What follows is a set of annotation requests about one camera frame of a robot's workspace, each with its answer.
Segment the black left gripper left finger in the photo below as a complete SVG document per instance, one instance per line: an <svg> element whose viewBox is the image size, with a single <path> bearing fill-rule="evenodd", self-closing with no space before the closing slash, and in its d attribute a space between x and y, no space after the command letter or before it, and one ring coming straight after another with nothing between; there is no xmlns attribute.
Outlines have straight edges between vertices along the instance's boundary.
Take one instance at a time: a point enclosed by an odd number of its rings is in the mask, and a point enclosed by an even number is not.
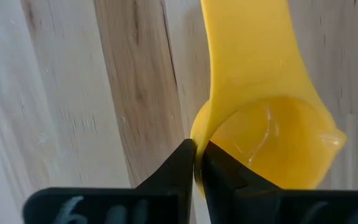
<svg viewBox="0 0 358 224"><path fill-rule="evenodd" d="M50 187L32 194L24 223L189 223L196 146L184 140L133 189Z"/></svg>

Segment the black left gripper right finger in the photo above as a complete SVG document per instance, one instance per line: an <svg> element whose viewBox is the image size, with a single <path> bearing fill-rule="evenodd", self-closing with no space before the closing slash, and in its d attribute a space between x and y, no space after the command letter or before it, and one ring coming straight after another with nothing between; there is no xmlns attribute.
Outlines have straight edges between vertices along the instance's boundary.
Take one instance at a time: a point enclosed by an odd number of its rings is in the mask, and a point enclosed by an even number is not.
<svg viewBox="0 0 358 224"><path fill-rule="evenodd" d="M358 223L357 190L285 190L209 142L202 161L211 223Z"/></svg>

